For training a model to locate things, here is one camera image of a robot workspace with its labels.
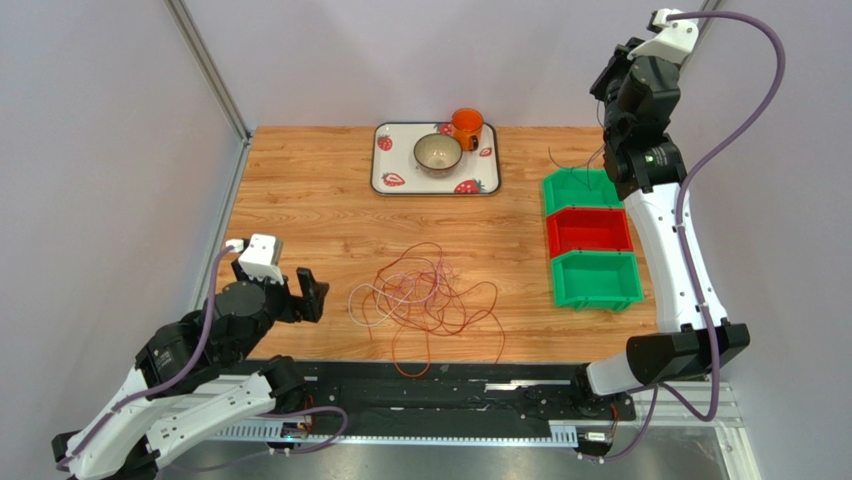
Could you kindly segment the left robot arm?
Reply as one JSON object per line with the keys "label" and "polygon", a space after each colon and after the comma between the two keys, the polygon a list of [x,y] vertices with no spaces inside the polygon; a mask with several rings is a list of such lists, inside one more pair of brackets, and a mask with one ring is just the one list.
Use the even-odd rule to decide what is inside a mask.
{"label": "left robot arm", "polygon": [[301,293],[241,269],[200,310],[161,327],[137,353],[116,395],[84,429],[56,435],[54,462],[73,479],[153,479],[189,448],[265,413],[299,413],[306,382],[293,358],[275,356],[234,387],[189,409],[173,407],[246,360],[277,322],[316,323],[330,286],[297,270]]}

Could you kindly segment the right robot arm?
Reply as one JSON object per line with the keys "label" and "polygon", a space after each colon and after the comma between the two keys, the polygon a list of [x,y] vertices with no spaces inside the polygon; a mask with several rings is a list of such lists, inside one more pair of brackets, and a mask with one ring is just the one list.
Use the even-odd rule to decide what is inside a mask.
{"label": "right robot arm", "polygon": [[586,366],[588,388],[598,396],[716,376],[750,343],[747,326],[730,322],[709,279],[683,188],[686,167],[666,132],[690,51],[632,38],[616,46],[590,89],[604,106],[604,168],[639,235],[658,328]]}

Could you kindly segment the far green bin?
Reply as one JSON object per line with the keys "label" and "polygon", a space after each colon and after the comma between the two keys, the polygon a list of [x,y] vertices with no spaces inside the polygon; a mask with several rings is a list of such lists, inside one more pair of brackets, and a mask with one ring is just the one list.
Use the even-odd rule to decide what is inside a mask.
{"label": "far green bin", "polygon": [[560,169],[542,181],[545,215],[564,208],[623,207],[615,185],[602,169]]}

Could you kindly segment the green bin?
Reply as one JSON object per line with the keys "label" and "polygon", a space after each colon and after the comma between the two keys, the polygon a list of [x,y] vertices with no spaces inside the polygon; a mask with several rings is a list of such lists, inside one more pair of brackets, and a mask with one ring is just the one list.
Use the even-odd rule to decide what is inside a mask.
{"label": "green bin", "polygon": [[551,278],[557,307],[621,312],[645,299],[633,253],[572,251],[551,260]]}
{"label": "green bin", "polygon": [[545,215],[564,208],[623,207],[615,185],[602,169],[560,169],[542,181]]}

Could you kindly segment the orange mug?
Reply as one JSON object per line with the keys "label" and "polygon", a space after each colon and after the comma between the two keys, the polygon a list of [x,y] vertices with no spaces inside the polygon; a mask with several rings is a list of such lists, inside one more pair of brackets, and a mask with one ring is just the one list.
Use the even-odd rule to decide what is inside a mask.
{"label": "orange mug", "polygon": [[482,114],[472,108],[456,110],[451,117],[451,133],[463,151],[479,149],[481,131],[484,126]]}

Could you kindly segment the red bin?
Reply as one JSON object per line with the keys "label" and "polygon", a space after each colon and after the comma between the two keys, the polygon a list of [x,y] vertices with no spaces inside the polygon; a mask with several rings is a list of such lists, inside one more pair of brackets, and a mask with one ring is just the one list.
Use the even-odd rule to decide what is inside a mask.
{"label": "red bin", "polygon": [[567,207],[545,224],[551,259],[573,251],[634,251],[623,209]]}

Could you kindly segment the grey ceramic bowl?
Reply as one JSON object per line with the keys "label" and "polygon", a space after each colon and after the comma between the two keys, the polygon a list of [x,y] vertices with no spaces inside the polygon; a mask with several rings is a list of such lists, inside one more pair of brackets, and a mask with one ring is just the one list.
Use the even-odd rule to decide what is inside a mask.
{"label": "grey ceramic bowl", "polygon": [[415,143],[413,155],[419,169],[427,175],[444,177],[460,164],[463,150],[454,137],[431,133]]}

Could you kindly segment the near green bin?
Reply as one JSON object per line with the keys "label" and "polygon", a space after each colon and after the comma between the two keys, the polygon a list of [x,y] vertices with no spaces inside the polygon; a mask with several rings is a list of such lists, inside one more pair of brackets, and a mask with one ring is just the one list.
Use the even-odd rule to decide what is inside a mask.
{"label": "near green bin", "polygon": [[551,278],[557,307],[621,312],[645,299],[633,253],[572,251],[551,260]]}

